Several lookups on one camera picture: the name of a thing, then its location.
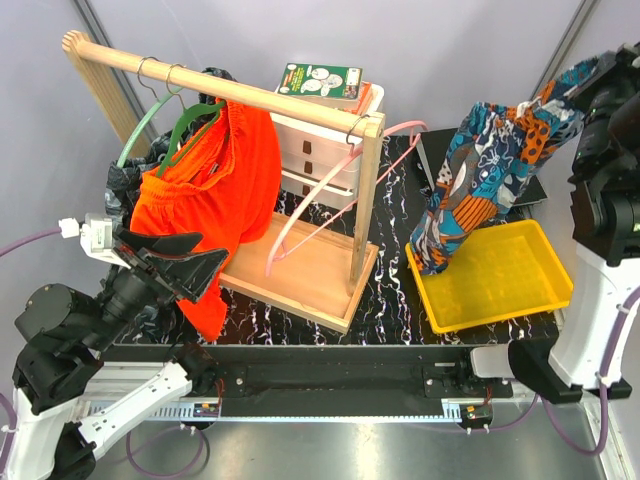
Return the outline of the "patterned blue orange shorts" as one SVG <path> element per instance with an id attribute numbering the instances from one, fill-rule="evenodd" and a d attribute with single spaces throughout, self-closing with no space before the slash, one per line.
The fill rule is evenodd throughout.
<path id="1" fill-rule="evenodd" d="M 580 61 L 517 106 L 473 105 L 410 236 L 421 274 L 446 270 L 469 235 L 504 218 L 555 151 L 582 131 L 586 113 L 570 95 L 595 75 L 598 62 L 596 56 Z"/>

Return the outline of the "pink hanger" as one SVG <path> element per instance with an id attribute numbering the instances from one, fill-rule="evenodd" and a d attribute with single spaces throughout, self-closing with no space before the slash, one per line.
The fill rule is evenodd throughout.
<path id="1" fill-rule="evenodd" d="M 408 130 L 409 135 L 409 146 L 407 149 L 384 171 L 375 182 L 375 186 L 380 184 L 383 180 L 385 180 L 390 173 L 410 154 L 412 153 L 418 145 L 421 143 L 421 136 L 423 132 L 428 132 L 430 130 L 429 126 L 424 121 L 419 120 L 409 120 L 405 122 L 398 123 L 391 127 L 388 127 L 383 132 L 383 137 L 391 136 L 395 133 Z M 339 210 L 336 214 L 326 220 L 322 225 L 317 226 L 310 234 L 304 237 L 298 244 L 289 249 L 286 243 L 286 237 L 290 233 L 290 231 L 295 226 L 295 223 L 299 220 L 300 216 L 316 198 L 316 196 L 321 193 L 324 188 L 329 184 L 331 180 L 333 180 L 337 174 L 342 171 L 346 166 L 352 163 L 358 155 L 363 155 L 364 153 L 364 144 L 361 144 L 358 147 L 353 147 L 351 152 L 344 157 L 342 160 L 338 162 L 338 164 L 333 167 L 324 177 L 322 177 L 317 184 L 311 189 L 310 193 L 306 195 L 304 200 L 300 203 L 300 205 L 294 210 L 289 219 L 285 222 L 285 225 L 280 230 L 280 233 L 277 235 L 276 240 L 271 246 L 271 249 L 268 253 L 266 265 L 265 265 L 265 275 L 269 277 L 272 272 L 273 264 L 275 262 L 279 262 L 287 258 L 293 252 L 298 250 L 300 247 L 305 245 L 311 239 L 316 237 L 320 232 L 322 232 L 325 228 L 331 225 L 335 220 L 340 218 L 346 211 L 348 207 L 355 206 L 359 197 L 355 197 L 347 206 Z"/>

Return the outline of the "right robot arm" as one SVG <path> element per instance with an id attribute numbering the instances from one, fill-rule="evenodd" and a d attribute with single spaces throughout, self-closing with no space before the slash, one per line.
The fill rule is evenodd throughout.
<path id="1" fill-rule="evenodd" d="M 453 374 L 463 395 L 490 378 L 515 379 L 552 404 L 632 393 L 621 365 L 639 308 L 638 45 L 604 53 L 569 99 L 584 119 L 568 179 L 577 264 L 564 328 L 556 340 L 473 349 Z"/>

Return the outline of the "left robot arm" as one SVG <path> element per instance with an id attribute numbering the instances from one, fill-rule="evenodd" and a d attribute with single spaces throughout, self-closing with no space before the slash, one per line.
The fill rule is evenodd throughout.
<path id="1" fill-rule="evenodd" d="M 85 479 L 126 433 L 162 405 L 215 391 L 216 367 L 197 344 L 182 346 L 151 379 L 110 407 L 71 418 L 105 353 L 147 307 L 196 302 L 219 273 L 224 248 L 197 252 L 203 236 L 148 236 L 119 228 L 80 236 L 85 253 L 116 266 L 88 296 L 62 284 L 37 290 L 15 325 L 26 341 L 12 376 L 13 414 L 1 454 L 7 479 Z"/>

